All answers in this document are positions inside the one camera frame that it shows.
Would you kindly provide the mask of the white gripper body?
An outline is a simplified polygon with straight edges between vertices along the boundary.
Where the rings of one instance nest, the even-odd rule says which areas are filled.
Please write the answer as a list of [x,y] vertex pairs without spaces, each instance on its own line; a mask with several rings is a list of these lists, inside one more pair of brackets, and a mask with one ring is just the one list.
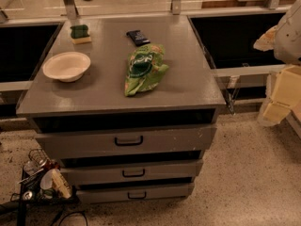
[[301,67],[287,65],[271,72],[267,79],[267,99],[270,106],[294,108],[301,101]]

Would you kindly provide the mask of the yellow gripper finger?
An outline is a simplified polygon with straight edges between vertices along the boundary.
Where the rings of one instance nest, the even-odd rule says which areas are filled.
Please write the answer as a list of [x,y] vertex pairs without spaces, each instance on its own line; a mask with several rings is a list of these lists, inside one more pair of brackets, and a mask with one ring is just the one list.
[[255,41],[255,43],[253,44],[253,48],[263,52],[273,50],[276,32],[276,26],[269,28]]
[[268,100],[264,100],[258,115],[258,122],[262,126],[275,126],[280,124],[291,110],[280,105],[274,105]]

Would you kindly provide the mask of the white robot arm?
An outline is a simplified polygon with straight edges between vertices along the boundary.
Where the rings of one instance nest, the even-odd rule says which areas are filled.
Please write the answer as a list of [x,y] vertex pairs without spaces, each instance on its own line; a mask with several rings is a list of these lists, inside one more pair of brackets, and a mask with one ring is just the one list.
[[301,101],[301,0],[296,0],[278,24],[254,43],[256,50],[272,50],[285,64],[267,77],[266,98],[258,121],[263,126],[280,124]]

